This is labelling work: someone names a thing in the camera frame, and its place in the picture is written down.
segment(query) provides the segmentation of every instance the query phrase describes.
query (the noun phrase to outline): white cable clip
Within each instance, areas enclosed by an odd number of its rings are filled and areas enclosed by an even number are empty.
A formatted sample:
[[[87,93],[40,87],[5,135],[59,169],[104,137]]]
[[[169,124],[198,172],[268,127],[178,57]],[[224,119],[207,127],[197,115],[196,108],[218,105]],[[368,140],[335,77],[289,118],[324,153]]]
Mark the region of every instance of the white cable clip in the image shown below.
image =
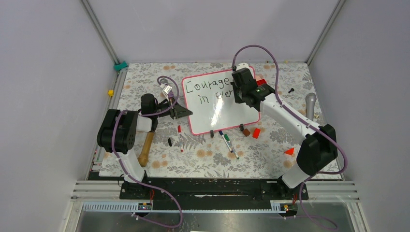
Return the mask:
[[[171,92],[172,87],[169,85],[166,85],[164,87],[164,89],[162,90],[162,92],[164,93],[164,96],[166,97],[167,100],[169,100],[168,98],[168,93]]]

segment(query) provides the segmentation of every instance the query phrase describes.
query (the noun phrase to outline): red triangle block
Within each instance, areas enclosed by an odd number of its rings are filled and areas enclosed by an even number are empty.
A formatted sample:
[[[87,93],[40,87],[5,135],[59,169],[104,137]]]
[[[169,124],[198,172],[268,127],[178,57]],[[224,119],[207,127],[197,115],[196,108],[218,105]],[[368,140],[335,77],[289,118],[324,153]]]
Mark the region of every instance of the red triangle block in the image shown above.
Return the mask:
[[[292,147],[291,149],[285,151],[285,153],[288,154],[288,155],[293,155],[293,153],[294,153],[294,147]]]

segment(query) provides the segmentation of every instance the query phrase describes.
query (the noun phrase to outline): table surface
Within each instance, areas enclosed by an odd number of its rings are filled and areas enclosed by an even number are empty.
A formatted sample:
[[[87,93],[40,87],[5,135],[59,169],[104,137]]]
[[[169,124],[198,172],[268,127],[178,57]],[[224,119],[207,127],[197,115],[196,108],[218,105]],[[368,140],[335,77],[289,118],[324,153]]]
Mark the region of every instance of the table surface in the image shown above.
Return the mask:
[[[230,68],[230,63],[135,63],[130,64],[122,88],[118,109],[138,110],[141,96],[152,93],[158,101],[164,96],[157,84],[157,77],[166,75],[173,78],[181,89],[182,78],[186,76],[211,73]],[[274,64],[251,64],[256,75],[274,85],[276,69]],[[279,94],[294,109],[305,114],[305,96],[315,93],[309,69],[306,64],[279,64]],[[178,103],[185,106],[183,94]],[[318,101],[315,104],[314,119],[325,125]],[[177,127],[182,127],[184,151],[180,152]],[[148,165],[144,168],[150,177],[208,177],[208,178],[278,178],[296,163],[300,145],[274,119],[261,115],[261,120],[245,126],[251,133],[255,128],[261,129],[258,139],[245,137],[237,129],[225,130],[235,146],[240,159],[228,151],[224,141],[215,134],[194,136],[190,133],[188,118],[172,120],[170,117],[158,119],[158,127],[149,153]],[[168,145],[171,138],[176,146]],[[145,133],[137,132],[134,150],[140,154],[145,140]],[[294,147],[293,155],[284,151]],[[334,160],[323,171],[339,170]],[[120,176],[123,174],[118,161],[111,153],[105,153],[100,176]],[[341,179],[340,175],[319,174],[317,179]]]

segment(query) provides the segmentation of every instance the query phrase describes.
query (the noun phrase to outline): marker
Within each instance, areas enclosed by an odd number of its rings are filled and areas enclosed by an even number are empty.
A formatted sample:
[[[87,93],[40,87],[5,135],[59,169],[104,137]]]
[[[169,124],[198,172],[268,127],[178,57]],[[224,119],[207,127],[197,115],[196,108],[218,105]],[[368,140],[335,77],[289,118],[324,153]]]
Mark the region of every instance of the marker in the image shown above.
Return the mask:
[[[179,138],[179,148],[181,148],[181,152],[182,152],[183,149],[182,149],[182,140],[181,140],[181,125],[178,125],[178,138]]]
[[[225,139],[226,139],[226,141],[228,142],[228,144],[232,147],[232,151],[233,151],[233,153],[235,154],[236,159],[239,159],[238,153],[235,151],[235,148],[234,148],[234,146],[232,145],[231,140],[229,140],[229,137],[228,137],[227,134],[225,134]]]
[[[222,131],[219,131],[219,134],[222,136],[222,139],[224,140],[224,142],[225,142],[226,146],[228,147],[228,149],[233,153],[234,151],[229,146],[228,141],[226,141],[226,139],[223,137]]]

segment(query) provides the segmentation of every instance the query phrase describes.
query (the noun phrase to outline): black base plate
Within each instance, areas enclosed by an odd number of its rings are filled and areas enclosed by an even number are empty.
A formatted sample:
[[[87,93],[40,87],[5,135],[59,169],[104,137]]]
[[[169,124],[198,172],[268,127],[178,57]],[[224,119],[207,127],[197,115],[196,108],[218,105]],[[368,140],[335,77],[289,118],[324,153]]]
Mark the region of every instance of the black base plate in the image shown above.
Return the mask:
[[[276,180],[266,179],[208,179],[208,178],[144,178],[144,183],[170,192],[185,210],[271,209],[270,200],[293,199],[299,186],[283,195]],[[125,181],[120,199],[149,199],[150,188]],[[171,198],[154,189],[155,210],[177,210]],[[308,199],[304,191],[302,199]]]

